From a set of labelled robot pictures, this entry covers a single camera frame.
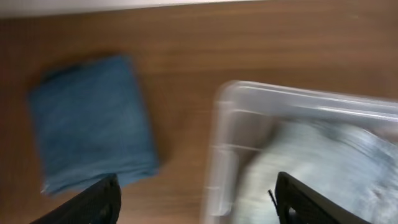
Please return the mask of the dark blue jeans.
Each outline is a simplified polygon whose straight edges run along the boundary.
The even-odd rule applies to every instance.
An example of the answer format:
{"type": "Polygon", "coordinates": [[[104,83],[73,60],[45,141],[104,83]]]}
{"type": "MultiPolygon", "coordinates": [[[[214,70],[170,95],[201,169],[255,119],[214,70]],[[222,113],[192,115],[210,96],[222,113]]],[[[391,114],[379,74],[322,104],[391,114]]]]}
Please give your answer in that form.
{"type": "Polygon", "coordinates": [[[42,191],[120,185],[159,171],[154,134],[130,59],[115,55],[46,74],[29,93],[42,191]]]}

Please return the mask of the clear plastic storage container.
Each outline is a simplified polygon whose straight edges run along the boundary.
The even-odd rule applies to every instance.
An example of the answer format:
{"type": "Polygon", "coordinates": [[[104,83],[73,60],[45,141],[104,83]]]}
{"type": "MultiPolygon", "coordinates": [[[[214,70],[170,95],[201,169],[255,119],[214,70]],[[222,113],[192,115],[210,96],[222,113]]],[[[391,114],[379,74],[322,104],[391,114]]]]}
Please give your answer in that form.
{"type": "Polygon", "coordinates": [[[271,140],[281,118],[342,121],[397,140],[396,101],[258,82],[229,82],[215,101],[202,223],[231,223],[244,167],[271,140]]]}

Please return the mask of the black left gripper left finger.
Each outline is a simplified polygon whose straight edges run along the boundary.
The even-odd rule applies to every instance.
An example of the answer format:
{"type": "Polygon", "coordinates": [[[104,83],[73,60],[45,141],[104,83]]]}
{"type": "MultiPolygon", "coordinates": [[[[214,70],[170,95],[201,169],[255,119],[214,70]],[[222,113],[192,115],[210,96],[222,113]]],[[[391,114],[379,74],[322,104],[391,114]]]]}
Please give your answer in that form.
{"type": "Polygon", "coordinates": [[[31,224],[116,224],[121,188],[111,174],[31,224]]]}

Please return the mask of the light blue jeans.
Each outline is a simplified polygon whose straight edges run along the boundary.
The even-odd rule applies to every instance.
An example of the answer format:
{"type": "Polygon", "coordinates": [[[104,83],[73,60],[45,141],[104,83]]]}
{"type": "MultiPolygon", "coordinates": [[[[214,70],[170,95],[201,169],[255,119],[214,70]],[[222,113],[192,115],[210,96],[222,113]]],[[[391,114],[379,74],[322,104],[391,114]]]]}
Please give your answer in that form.
{"type": "Polygon", "coordinates": [[[356,126],[286,121],[246,167],[233,223],[278,223],[267,191],[286,172],[371,223],[397,223],[397,144],[356,126]]]}

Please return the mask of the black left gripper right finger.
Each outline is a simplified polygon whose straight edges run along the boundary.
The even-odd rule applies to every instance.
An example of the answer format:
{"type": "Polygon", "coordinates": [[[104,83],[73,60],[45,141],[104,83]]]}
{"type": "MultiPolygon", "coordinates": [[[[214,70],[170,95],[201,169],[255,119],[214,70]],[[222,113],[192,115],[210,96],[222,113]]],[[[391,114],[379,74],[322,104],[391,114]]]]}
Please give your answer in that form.
{"type": "Polygon", "coordinates": [[[286,172],[278,173],[268,194],[280,224],[370,224],[286,172]]]}

